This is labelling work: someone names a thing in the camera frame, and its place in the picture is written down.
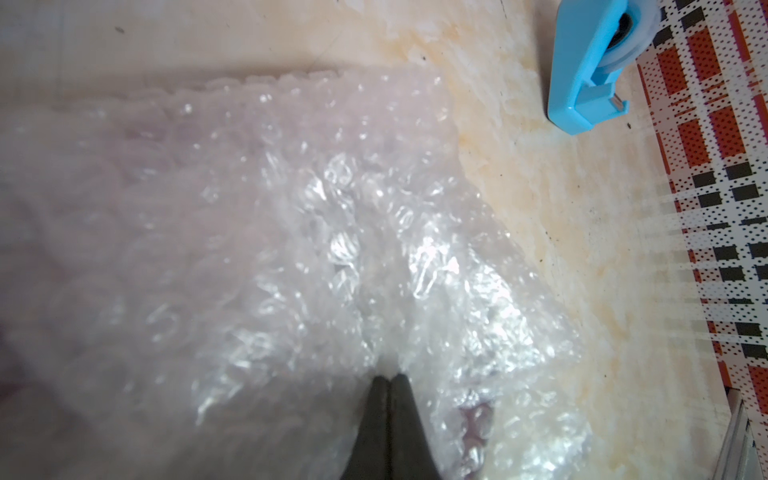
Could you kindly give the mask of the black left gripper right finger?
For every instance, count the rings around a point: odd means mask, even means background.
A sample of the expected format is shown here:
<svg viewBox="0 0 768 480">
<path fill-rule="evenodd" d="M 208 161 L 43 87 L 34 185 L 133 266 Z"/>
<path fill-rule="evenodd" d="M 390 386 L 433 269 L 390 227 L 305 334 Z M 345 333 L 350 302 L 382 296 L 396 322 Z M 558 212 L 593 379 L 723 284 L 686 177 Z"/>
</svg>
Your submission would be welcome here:
<svg viewBox="0 0 768 480">
<path fill-rule="evenodd" d="M 392 479 L 441 479 L 419 416 L 410 380 L 404 374 L 398 374 L 391 380 L 389 430 Z"/>
</svg>

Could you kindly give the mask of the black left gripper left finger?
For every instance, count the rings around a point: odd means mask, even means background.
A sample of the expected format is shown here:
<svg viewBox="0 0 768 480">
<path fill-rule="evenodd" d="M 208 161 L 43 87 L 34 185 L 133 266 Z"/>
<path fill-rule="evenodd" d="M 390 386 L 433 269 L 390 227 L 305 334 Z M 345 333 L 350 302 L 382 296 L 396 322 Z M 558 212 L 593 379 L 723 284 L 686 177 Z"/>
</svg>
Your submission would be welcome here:
<svg viewBox="0 0 768 480">
<path fill-rule="evenodd" d="M 358 434 L 341 480 L 390 478 L 389 392 L 388 379 L 377 376 L 372 380 Z"/>
</svg>

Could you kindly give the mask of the clear bubble wrap sheet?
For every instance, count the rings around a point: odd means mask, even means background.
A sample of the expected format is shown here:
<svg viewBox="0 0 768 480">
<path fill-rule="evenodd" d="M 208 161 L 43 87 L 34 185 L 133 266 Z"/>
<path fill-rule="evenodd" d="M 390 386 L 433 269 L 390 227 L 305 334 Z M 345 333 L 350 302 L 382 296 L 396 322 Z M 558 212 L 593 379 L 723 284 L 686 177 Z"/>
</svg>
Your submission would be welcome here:
<svg viewBox="0 0 768 480">
<path fill-rule="evenodd" d="M 561 305 L 423 66 L 1 112 L 1 475 L 336 479 L 406 375 L 444 479 L 566 479 Z"/>
</svg>

